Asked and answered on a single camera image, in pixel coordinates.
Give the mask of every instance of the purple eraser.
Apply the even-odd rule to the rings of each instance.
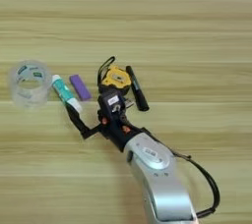
[[[81,101],[89,100],[90,98],[92,98],[89,90],[84,85],[79,75],[71,76],[69,79],[71,84],[75,88],[75,91],[78,93]]]

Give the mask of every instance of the black pen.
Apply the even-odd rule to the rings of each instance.
[[[129,74],[129,76],[131,78],[131,82],[132,82],[131,87],[132,87],[132,90],[133,90],[133,93],[134,93],[134,96],[136,99],[138,109],[141,111],[148,111],[150,109],[150,107],[147,103],[146,97],[144,96],[144,94],[139,86],[139,83],[137,81],[136,76],[134,75],[134,72],[133,72],[131,66],[126,67],[126,72]]]

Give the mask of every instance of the black cable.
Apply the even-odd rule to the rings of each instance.
[[[203,176],[208,181],[209,186],[211,187],[211,190],[212,190],[212,193],[214,196],[213,205],[205,210],[197,212],[197,217],[199,219],[205,218],[205,217],[209,216],[210,214],[214,213],[221,202],[220,191],[219,191],[218,185],[217,185],[216,181],[214,180],[214,178],[201,165],[199,165],[197,162],[195,162],[191,156],[186,156],[186,155],[180,154],[172,149],[170,151],[172,152],[172,154],[174,156],[182,158],[182,159],[190,162],[191,164],[193,164],[203,174]]]
[[[115,61],[115,57],[111,56],[109,57],[98,69],[98,75],[97,75],[97,85],[100,85],[101,83],[101,74],[103,70],[106,68],[106,70],[109,68],[109,66]]]

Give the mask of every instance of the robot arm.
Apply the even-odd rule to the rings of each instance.
[[[176,177],[172,152],[146,133],[127,142],[124,152],[139,181],[150,224],[198,224],[190,197]]]
[[[213,207],[196,214],[190,197],[176,177],[175,152],[156,140],[146,129],[139,129],[128,122],[125,115],[127,105],[119,91],[112,89],[103,93],[98,103],[100,124],[93,129],[81,121],[79,113],[71,105],[67,104],[66,107],[71,121],[84,139],[100,132],[125,153],[142,187],[150,224],[198,224],[197,217],[205,217],[215,211],[220,203],[220,193],[207,171],[190,157],[177,153],[176,156],[190,161],[203,173],[213,193],[216,193]]]

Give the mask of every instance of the wood grain surface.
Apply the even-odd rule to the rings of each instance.
[[[134,67],[151,110],[129,119],[183,153],[220,185],[204,224],[252,222],[252,0],[0,0],[0,223],[146,224],[124,157],[96,135],[82,141],[51,91],[28,111],[13,105],[7,74],[47,64],[93,94],[82,118],[97,123],[96,71],[111,55]],[[212,195],[179,161],[196,209]]]

